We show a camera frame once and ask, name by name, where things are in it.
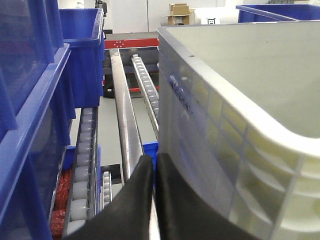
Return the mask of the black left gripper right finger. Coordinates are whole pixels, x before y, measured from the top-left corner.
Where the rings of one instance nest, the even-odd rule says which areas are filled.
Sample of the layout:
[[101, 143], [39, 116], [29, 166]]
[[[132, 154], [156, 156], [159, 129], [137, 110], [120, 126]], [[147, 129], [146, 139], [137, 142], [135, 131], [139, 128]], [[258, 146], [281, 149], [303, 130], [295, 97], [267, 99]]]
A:
[[167, 153], [157, 155], [155, 187], [155, 204], [162, 240], [256, 239], [200, 198]]

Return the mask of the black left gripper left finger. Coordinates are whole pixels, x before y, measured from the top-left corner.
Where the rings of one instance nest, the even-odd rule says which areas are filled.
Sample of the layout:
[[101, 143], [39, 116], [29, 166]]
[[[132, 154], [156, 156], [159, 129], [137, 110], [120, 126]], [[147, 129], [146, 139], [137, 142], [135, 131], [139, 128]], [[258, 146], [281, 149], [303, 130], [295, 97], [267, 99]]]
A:
[[153, 190], [153, 162], [141, 155], [123, 188], [98, 215], [65, 240], [148, 240]]

